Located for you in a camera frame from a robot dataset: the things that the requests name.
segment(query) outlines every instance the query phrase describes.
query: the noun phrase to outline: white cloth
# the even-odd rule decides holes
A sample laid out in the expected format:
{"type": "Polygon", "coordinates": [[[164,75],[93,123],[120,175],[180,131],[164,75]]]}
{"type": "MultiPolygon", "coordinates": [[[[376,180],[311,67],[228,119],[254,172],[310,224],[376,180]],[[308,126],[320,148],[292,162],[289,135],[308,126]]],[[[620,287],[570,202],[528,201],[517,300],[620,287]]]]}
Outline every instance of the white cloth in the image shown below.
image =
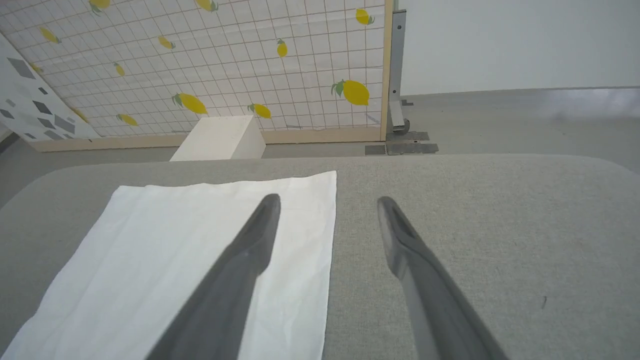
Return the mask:
{"type": "Polygon", "coordinates": [[[220,185],[119,187],[2,359],[146,358],[269,193],[280,195],[280,222],[238,358],[320,359],[335,171],[220,185]]]}

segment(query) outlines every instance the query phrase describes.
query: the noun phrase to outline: yellow lemon print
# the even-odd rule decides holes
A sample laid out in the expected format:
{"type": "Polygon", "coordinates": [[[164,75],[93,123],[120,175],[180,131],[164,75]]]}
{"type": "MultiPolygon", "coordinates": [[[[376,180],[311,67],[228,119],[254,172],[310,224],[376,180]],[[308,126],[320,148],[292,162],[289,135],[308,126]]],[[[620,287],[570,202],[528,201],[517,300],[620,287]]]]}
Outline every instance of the yellow lemon print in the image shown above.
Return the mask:
{"type": "Polygon", "coordinates": [[[218,10],[218,4],[216,4],[213,0],[196,0],[196,4],[198,4],[199,7],[207,10],[208,12],[214,12],[218,10]]]}
{"type": "Polygon", "coordinates": [[[111,0],[89,0],[89,6],[91,6],[91,11],[93,11],[93,13],[98,16],[100,16],[100,13],[102,12],[102,10],[108,8],[110,4],[111,4],[111,0]]]}
{"type": "Polygon", "coordinates": [[[118,114],[116,115],[116,118],[118,118],[118,120],[120,121],[124,121],[127,124],[131,125],[131,126],[138,126],[138,123],[135,121],[135,119],[133,119],[132,117],[126,115],[126,114],[118,114]]]}
{"type": "Polygon", "coordinates": [[[207,113],[207,108],[204,107],[202,101],[198,100],[198,98],[193,95],[185,94],[183,92],[181,94],[175,94],[171,100],[173,100],[174,104],[183,106],[196,114],[209,114],[207,113]]]}
{"type": "Polygon", "coordinates": [[[278,39],[278,55],[280,55],[281,58],[287,56],[287,44],[285,44],[281,38],[278,39]]]}
{"type": "Polygon", "coordinates": [[[29,63],[29,65],[31,65],[31,68],[35,71],[35,72],[44,72],[38,65],[34,64],[34,63],[29,63]]]}
{"type": "Polygon", "coordinates": [[[120,66],[119,63],[113,63],[113,66],[116,67],[116,71],[118,72],[118,75],[124,76],[124,69],[120,66]]]}
{"type": "Polygon", "coordinates": [[[356,10],[356,20],[362,25],[371,25],[376,20],[373,16],[369,16],[367,10],[356,10]]]}
{"type": "Polygon", "coordinates": [[[89,124],[89,120],[86,119],[85,115],[78,109],[76,108],[71,108],[70,109],[76,113],[76,115],[78,115],[80,117],[80,119],[83,119],[85,123],[89,124]]]}
{"type": "Polygon", "coordinates": [[[158,40],[160,41],[160,45],[166,47],[169,50],[175,47],[175,44],[167,40],[165,37],[158,37],[158,40]]]}
{"type": "Polygon", "coordinates": [[[40,32],[42,33],[42,36],[48,41],[60,44],[60,38],[58,38],[56,35],[53,35],[51,31],[45,28],[40,28],[40,32]]]}
{"type": "Polygon", "coordinates": [[[344,98],[347,99],[351,104],[354,105],[369,105],[369,91],[367,88],[353,80],[340,81],[339,83],[333,84],[331,86],[331,94],[333,94],[333,90],[335,89],[335,93],[338,96],[342,96],[344,92],[344,98]]]}
{"type": "Polygon", "coordinates": [[[259,117],[264,117],[265,119],[271,119],[271,110],[269,110],[266,106],[261,104],[251,104],[246,107],[249,111],[255,111],[255,113],[259,117]]]}

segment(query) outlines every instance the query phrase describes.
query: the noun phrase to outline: gray fabric surface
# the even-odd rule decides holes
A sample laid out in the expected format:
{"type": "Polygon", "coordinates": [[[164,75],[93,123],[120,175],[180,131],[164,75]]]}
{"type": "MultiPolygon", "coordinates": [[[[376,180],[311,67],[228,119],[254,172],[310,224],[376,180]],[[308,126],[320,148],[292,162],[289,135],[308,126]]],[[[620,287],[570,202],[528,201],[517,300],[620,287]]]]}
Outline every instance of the gray fabric surface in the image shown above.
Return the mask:
{"type": "Polygon", "coordinates": [[[113,164],[46,175],[0,209],[0,350],[119,185],[338,172],[326,359],[413,359],[376,199],[389,195],[513,359],[640,357],[640,176],[573,156],[113,164]]]}

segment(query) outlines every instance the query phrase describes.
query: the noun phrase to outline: wooden strip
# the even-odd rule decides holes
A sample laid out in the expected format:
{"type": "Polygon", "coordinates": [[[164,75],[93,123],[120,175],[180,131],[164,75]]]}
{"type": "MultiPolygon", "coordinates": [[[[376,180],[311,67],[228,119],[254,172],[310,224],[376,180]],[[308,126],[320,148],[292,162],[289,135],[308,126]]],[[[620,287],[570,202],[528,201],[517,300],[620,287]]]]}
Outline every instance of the wooden strip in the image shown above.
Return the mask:
{"type": "Polygon", "coordinates": [[[389,73],[391,71],[391,31],[394,19],[394,0],[385,0],[385,49],[382,62],[382,114],[380,141],[387,138],[387,108],[389,106],[389,73]]]}
{"type": "MultiPolygon", "coordinates": [[[[40,152],[132,149],[138,147],[178,147],[186,135],[135,136],[130,138],[65,139],[29,142],[40,152]]],[[[380,129],[377,127],[354,127],[327,130],[265,131],[265,143],[321,143],[321,142],[377,142],[380,129]]]]}

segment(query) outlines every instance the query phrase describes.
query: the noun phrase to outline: white box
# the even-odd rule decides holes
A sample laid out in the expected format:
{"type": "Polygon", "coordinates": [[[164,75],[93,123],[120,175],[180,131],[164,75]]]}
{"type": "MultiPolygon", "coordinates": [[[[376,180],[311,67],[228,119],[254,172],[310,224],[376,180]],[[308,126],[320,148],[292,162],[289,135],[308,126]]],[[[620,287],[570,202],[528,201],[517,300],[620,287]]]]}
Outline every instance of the white box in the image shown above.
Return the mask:
{"type": "Polygon", "coordinates": [[[253,115],[204,117],[170,161],[259,159],[265,147],[253,115]]]}

